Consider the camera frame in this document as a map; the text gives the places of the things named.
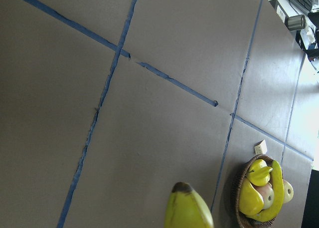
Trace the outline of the yellow pear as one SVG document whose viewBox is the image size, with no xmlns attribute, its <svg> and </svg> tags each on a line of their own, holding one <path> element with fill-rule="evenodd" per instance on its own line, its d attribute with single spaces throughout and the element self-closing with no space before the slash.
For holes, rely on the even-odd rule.
<svg viewBox="0 0 319 228">
<path fill-rule="evenodd" d="M 244 178 L 239 195 L 239 211 L 247 216 L 258 214 L 264 206 L 262 195 Z"/>
</svg>

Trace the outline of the pink white apple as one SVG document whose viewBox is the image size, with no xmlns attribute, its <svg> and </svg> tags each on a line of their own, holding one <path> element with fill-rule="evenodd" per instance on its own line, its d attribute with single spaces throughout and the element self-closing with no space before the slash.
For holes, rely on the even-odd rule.
<svg viewBox="0 0 319 228">
<path fill-rule="evenodd" d="M 283 180 L 283 184 L 284 184 L 284 200 L 283 203 L 286 204 L 288 202 L 290 202 L 294 196 L 294 189 L 292 187 L 292 185 L 286 181 Z"/>
</svg>

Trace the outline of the steel cup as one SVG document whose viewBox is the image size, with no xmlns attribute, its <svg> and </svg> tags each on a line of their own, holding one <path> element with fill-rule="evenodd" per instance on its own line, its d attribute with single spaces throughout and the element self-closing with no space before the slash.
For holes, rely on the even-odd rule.
<svg viewBox="0 0 319 228">
<path fill-rule="evenodd" d="M 306 17 L 303 14 L 288 17 L 285 25 L 289 31 L 302 30 L 306 27 Z"/>
</svg>

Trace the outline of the small printed card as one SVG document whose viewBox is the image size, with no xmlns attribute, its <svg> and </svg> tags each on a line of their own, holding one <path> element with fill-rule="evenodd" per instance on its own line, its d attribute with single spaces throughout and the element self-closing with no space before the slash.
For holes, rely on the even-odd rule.
<svg viewBox="0 0 319 228">
<path fill-rule="evenodd" d="M 262 140 L 258 142 L 257 144 L 255 144 L 254 151 L 256 155 L 266 154 L 268 151 L 266 140 Z"/>
</svg>

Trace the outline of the brown wicker basket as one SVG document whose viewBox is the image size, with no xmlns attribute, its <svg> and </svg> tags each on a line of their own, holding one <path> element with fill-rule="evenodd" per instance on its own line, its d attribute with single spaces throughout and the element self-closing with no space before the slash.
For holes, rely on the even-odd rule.
<svg viewBox="0 0 319 228">
<path fill-rule="evenodd" d="M 272 161 L 273 159 L 266 156 L 266 155 L 256 155 L 254 156 L 250 161 L 245 163 L 241 169 L 238 170 L 232 184 L 231 189 L 231 201 L 234 207 L 234 213 L 236 216 L 236 220 L 239 224 L 239 227 L 241 228 L 270 228 L 272 224 L 274 223 L 275 218 L 268 222 L 259 222 L 254 219 L 250 219 L 246 217 L 243 213 L 239 211 L 239 195 L 240 195 L 240 189 L 242 186 L 242 182 L 244 178 L 246 178 L 247 171 L 251 164 L 257 160 L 257 159 L 263 159 L 266 161 L 267 165 L 272 167 Z"/>
</svg>

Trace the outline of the yellow banana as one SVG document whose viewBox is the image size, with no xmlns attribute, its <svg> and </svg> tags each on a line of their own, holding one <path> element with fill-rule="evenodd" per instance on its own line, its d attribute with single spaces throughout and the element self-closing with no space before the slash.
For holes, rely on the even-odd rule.
<svg viewBox="0 0 319 228">
<path fill-rule="evenodd" d="M 284 184 L 283 184 L 283 172 L 280 164 L 276 161 L 272 161 L 272 172 L 270 173 L 272 188 L 274 191 L 274 201 L 270 208 L 260 211 L 256 215 L 246 215 L 250 219 L 254 219 L 259 222 L 268 222 L 275 218 L 280 212 L 284 201 Z"/>
<path fill-rule="evenodd" d="M 196 190 L 178 182 L 171 191 L 165 211 L 165 228 L 213 228 L 211 212 Z"/>
</svg>

